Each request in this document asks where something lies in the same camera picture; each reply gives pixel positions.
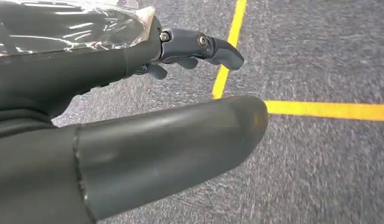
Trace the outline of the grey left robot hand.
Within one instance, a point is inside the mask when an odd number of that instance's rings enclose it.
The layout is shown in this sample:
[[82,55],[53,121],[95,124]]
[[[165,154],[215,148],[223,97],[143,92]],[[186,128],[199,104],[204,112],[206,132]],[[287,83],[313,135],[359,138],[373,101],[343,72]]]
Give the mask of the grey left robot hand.
[[93,88],[199,60],[244,63],[227,41],[163,28],[135,0],[0,0],[0,224],[94,224],[243,163],[268,125],[253,96],[52,123]]

